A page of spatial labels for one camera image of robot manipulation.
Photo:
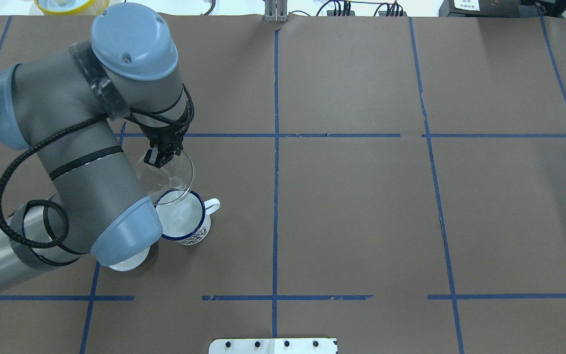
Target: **white bracket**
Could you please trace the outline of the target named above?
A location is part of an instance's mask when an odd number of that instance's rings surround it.
[[[287,0],[265,0],[265,22],[287,22]]]
[[[333,338],[214,340],[209,354],[338,354]]]

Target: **label sticker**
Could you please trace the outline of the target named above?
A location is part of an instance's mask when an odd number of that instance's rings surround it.
[[[479,0],[453,0],[456,9],[479,11]]]

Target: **blue cap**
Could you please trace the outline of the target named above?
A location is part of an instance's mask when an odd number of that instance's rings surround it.
[[[90,253],[103,266],[116,265],[160,239],[163,226],[150,197],[132,204],[97,238]]]
[[[97,16],[90,41],[97,58],[126,78],[158,80],[178,65],[178,50],[165,20],[134,2],[112,5]]]
[[[14,115],[12,79],[17,65],[0,72],[0,141],[9,148],[29,148]]]

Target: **robotic arm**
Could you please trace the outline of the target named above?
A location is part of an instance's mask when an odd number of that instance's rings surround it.
[[[108,7],[91,39],[0,72],[0,141],[38,154],[58,193],[5,219],[0,205],[0,291],[87,253],[117,264],[150,246],[162,225],[106,119],[139,124],[145,161],[182,150],[193,119],[166,22],[143,5]]]

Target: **blue mug rim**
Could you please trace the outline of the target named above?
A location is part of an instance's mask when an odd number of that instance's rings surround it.
[[[161,195],[159,197],[159,199],[157,199],[157,202],[159,200],[161,200],[165,195],[167,195],[168,193],[171,193],[173,191],[178,191],[178,189],[173,188],[170,189],[168,191],[166,191],[165,193],[163,193],[163,195]],[[163,233],[163,235],[161,235],[164,239],[168,239],[168,240],[184,240],[184,239],[188,239],[191,236],[193,236],[198,230],[200,230],[200,227],[202,227],[202,224],[204,224],[204,217],[206,217],[206,208],[204,208],[204,201],[202,201],[202,197],[200,197],[200,194],[196,193],[195,191],[189,191],[189,193],[193,194],[196,196],[196,198],[198,198],[198,201],[200,202],[200,207],[202,208],[202,217],[200,217],[200,222],[198,223],[198,226],[196,226],[196,228],[191,231],[190,233],[188,233],[185,236],[180,236],[180,237],[171,237],[168,235],[165,235],[165,233]]]

